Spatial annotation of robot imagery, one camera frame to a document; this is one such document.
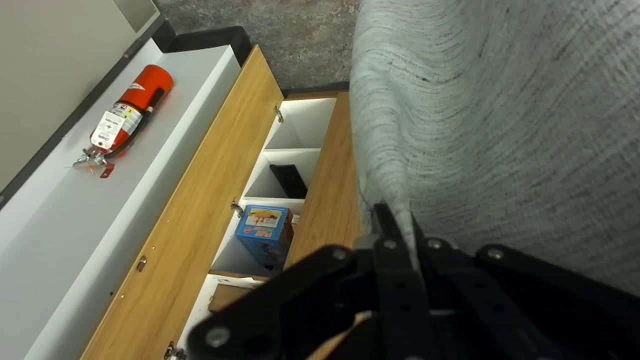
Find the wooden cabinet with white shelves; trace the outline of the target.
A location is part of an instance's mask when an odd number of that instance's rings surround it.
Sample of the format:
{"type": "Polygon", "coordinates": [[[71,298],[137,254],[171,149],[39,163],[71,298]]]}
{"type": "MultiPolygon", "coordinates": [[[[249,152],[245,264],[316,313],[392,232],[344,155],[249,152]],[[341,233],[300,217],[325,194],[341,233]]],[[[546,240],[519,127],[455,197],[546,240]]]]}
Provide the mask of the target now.
{"type": "Polygon", "coordinates": [[[317,204],[348,116],[347,93],[284,99],[258,46],[149,39],[0,210],[0,360],[191,360],[219,285],[269,278],[243,210],[317,204]],[[150,123],[110,168],[78,164],[148,65],[173,78],[150,123]]]}

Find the brown cardboard piece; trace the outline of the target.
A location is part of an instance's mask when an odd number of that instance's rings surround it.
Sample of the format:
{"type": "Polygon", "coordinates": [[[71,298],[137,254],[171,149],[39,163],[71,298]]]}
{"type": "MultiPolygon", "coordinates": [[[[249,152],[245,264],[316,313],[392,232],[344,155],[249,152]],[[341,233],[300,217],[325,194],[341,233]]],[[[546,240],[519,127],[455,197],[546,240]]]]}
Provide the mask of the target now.
{"type": "Polygon", "coordinates": [[[249,294],[254,288],[231,284],[218,284],[210,298],[207,309],[210,313],[220,312],[238,299],[249,294]]]}

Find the wooden cabinet door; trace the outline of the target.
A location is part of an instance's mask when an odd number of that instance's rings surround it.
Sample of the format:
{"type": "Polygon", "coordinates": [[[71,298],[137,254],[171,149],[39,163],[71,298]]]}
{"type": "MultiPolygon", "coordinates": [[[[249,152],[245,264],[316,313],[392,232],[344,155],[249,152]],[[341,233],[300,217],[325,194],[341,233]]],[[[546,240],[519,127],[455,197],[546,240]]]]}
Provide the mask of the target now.
{"type": "Polygon", "coordinates": [[[80,360],[163,360],[178,344],[283,99],[255,45],[80,360]]]}

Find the grey woven curtain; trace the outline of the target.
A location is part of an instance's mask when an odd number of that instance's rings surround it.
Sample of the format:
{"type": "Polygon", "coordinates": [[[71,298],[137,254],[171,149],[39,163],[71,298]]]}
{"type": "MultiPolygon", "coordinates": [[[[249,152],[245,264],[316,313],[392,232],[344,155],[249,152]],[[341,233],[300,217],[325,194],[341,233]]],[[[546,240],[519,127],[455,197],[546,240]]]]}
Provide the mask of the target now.
{"type": "Polygon", "coordinates": [[[362,229],[391,208],[640,296],[640,0],[361,0],[362,229]]]}

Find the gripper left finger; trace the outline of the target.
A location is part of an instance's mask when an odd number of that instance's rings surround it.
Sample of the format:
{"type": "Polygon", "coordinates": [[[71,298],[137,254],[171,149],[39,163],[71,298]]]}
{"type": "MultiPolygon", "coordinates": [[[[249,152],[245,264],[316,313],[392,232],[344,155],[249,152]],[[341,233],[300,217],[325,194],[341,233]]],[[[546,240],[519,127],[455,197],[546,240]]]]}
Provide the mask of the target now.
{"type": "Polygon", "coordinates": [[[330,244],[204,319],[192,360],[305,360],[354,329],[326,360],[434,360],[428,296],[386,203],[372,208],[370,246],[330,244]]]}

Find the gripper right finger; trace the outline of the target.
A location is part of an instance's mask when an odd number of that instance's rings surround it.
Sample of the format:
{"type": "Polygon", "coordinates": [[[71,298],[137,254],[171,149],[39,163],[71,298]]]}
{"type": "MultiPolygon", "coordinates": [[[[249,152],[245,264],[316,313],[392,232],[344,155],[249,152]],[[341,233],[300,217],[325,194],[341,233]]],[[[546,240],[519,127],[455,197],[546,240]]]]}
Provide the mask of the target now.
{"type": "Polygon", "coordinates": [[[411,360],[640,360],[640,297],[502,244],[467,255],[413,221],[426,294],[411,360]]]}

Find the black flat box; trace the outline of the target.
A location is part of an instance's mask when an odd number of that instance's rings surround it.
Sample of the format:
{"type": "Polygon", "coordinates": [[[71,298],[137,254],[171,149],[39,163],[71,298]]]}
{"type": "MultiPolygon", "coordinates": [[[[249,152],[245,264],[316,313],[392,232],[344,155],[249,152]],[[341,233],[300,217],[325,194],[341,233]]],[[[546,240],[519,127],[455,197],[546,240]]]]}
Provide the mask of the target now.
{"type": "Polygon", "coordinates": [[[294,164],[270,164],[270,171],[290,199],[305,199],[308,188],[294,164]]]}

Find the blue toy box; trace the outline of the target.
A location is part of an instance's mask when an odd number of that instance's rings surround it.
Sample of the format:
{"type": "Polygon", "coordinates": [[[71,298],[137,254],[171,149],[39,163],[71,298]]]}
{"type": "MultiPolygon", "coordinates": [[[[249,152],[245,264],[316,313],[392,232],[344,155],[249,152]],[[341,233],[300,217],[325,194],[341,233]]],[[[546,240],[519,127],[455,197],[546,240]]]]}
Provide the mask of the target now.
{"type": "Polygon", "coordinates": [[[294,229],[288,207],[249,204],[235,230],[235,236],[261,267],[271,273],[283,269],[294,229]]]}

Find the red fire extinguisher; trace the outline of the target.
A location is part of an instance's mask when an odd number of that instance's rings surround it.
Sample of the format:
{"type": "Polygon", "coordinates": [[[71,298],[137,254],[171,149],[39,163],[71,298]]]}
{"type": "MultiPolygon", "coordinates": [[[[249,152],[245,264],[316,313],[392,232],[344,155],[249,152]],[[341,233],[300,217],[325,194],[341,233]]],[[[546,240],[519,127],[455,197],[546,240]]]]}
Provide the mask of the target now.
{"type": "Polygon", "coordinates": [[[100,177],[110,176],[115,160],[126,151],[150,123],[164,98],[173,89],[170,73],[157,64],[148,64],[127,87],[122,96],[106,110],[89,135],[89,146],[71,165],[100,177]]]}

